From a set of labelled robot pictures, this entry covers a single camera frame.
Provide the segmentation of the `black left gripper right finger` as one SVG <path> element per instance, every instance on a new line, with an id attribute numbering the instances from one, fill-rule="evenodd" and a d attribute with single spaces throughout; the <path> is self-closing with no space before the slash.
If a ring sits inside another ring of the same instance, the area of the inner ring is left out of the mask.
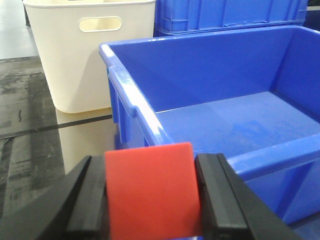
<path id="1" fill-rule="evenodd" d="M 195 158 L 205 240 L 299 240 L 246 185 L 222 153 Z"/>

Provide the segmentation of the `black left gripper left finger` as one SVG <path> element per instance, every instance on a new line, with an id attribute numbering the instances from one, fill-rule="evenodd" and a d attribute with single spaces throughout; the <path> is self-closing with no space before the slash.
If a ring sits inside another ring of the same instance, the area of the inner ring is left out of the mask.
<path id="1" fill-rule="evenodd" d="M 84 157 L 47 192 L 0 220 L 2 240 L 106 240 L 105 161 Z"/>

